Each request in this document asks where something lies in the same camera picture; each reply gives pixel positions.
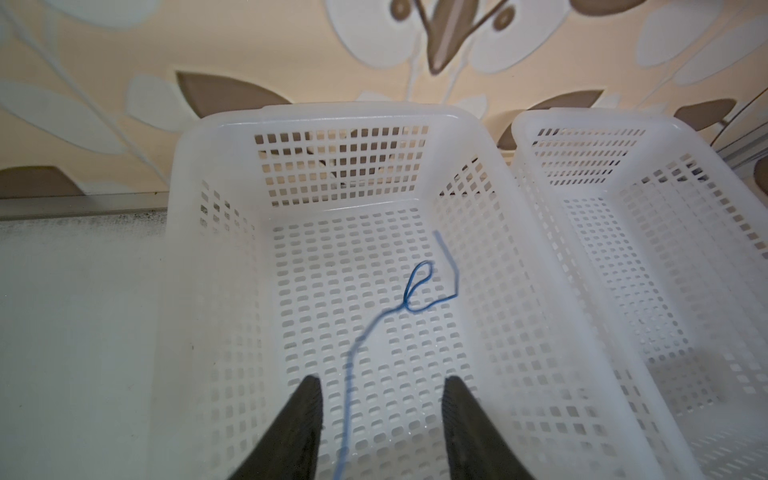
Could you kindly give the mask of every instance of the white countertop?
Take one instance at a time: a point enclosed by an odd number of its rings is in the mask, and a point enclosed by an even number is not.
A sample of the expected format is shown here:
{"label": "white countertop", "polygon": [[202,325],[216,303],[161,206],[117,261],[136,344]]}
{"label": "white countertop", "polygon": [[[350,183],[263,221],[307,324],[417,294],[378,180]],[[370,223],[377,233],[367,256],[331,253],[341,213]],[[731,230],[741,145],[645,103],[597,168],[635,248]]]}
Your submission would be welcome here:
{"label": "white countertop", "polygon": [[143,478],[164,214],[0,222],[0,478]]}

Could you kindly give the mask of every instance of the white plastic basket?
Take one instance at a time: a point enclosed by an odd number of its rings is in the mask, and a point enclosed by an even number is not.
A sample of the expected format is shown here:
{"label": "white plastic basket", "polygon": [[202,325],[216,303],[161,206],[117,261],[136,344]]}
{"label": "white plastic basket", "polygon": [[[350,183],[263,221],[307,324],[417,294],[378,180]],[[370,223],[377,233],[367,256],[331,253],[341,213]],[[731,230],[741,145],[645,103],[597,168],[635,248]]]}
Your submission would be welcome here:
{"label": "white plastic basket", "polygon": [[355,103],[206,118],[181,138],[167,218],[150,478],[226,478],[305,375],[323,384],[318,478],[340,445],[344,355],[436,261],[355,364],[347,478],[448,478],[444,378],[461,376],[539,480],[660,478],[599,315],[487,131],[448,107]]}
{"label": "white plastic basket", "polygon": [[512,133],[512,170],[598,302],[594,332],[666,476],[768,478],[765,207],[672,118],[554,109]]}

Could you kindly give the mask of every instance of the baseboard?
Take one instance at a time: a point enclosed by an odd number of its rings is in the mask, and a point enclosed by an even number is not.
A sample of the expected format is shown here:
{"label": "baseboard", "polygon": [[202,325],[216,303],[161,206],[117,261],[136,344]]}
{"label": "baseboard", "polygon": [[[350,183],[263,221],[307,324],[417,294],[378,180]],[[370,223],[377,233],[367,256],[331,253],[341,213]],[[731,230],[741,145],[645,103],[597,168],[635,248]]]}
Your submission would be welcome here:
{"label": "baseboard", "polygon": [[0,200],[0,220],[81,217],[165,210],[168,192]]}

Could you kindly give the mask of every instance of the blue thread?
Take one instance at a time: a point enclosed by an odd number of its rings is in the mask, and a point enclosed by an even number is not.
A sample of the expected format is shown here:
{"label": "blue thread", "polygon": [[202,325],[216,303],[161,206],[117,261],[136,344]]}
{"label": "blue thread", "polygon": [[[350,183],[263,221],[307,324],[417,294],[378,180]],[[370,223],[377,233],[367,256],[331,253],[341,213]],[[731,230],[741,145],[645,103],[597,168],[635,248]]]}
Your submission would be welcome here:
{"label": "blue thread", "polygon": [[[360,346],[368,339],[368,335],[371,334],[373,329],[376,328],[376,325],[379,323],[379,321],[384,318],[385,316],[392,315],[393,313],[397,313],[400,310],[408,310],[410,313],[421,313],[426,310],[431,309],[438,303],[447,302],[448,300],[454,299],[458,296],[458,266],[456,266],[456,262],[453,260],[453,257],[451,257],[451,252],[448,251],[448,247],[445,245],[445,242],[442,240],[442,236],[440,235],[440,232],[435,230],[432,232],[432,234],[435,236],[435,240],[437,240],[438,245],[442,249],[442,252],[445,254],[445,257],[448,259],[448,263],[450,263],[451,268],[453,269],[453,288],[454,293],[451,296],[446,296],[441,299],[437,299],[434,302],[430,303],[427,306],[423,306],[422,308],[414,309],[410,306],[409,302],[411,300],[411,296],[416,291],[417,288],[419,288],[421,285],[426,283],[432,278],[432,271],[434,270],[435,262],[431,260],[424,260],[423,262],[419,262],[418,265],[413,269],[411,272],[411,277],[408,278],[408,284],[406,285],[406,289],[402,293],[402,303],[400,303],[398,306],[396,306],[393,309],[390,310],[384,310],[381,312],[373,321],[366,327],[366,330],[362,333],[361,336],[357,337],[357,340],[352,344],[352,348],[349,349],[348,353],[346,354],[347,364],[346,364],[346,378],[344,385],[346,387],[346,391],[344,392],[344,426],[342,431],[342,438],[341,438],[341,450],[339,451],[339,461],[336,463],[336,470],[333,472],[333,480],[341,480],[341,475],[344,473],[344,467],[346,464],[346,455],[349,450],[349,414],[350,410],[352,409],[350,403],[352,401],[352,370],[353,366],[355,365],[355,355],[357,354],[357,350],[360,348]],[[419,269],[422,266],[429,266],[429,272],[427,273],[427,276],[418,282],[416,282],[416,285],[411,287],[411,283],[413,283],[413,279],[416,277],[416,273],[419,271]]]}

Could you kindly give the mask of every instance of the floral wallpaper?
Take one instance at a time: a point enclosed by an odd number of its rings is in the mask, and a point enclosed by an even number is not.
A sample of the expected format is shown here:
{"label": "floral wallpaper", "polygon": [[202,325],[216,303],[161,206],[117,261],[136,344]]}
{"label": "floral wallpaper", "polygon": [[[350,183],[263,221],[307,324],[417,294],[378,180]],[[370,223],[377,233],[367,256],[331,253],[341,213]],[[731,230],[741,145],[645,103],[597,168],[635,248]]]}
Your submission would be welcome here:
{"label": "floral wallpaper", "polygon": [[550,107],[768,122],[763,0],[0,0],[0,198],[163,191],[179,132],[317,101],[453,104],[509,155]]}

